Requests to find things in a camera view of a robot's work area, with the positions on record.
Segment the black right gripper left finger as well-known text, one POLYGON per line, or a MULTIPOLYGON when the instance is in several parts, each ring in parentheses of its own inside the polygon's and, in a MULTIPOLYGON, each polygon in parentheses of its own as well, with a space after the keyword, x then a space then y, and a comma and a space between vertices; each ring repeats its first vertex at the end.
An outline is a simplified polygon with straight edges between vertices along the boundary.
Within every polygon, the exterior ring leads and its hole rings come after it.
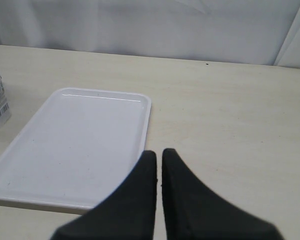
POLYGON ((145 150, 120 186, 95 208, 55 230, 53 240, 151 240, 157 204, 157 157, 145 150))

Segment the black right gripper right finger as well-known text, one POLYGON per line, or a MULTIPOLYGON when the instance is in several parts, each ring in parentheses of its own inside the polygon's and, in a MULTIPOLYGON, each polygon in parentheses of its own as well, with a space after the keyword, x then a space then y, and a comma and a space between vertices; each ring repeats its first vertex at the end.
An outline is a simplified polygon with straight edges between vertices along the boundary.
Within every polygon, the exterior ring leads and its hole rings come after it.
POLYGON ((282 234, 226 201, 188 168, 177 151, 162 153, 162 205, 169 240, 281 240, 282 234))

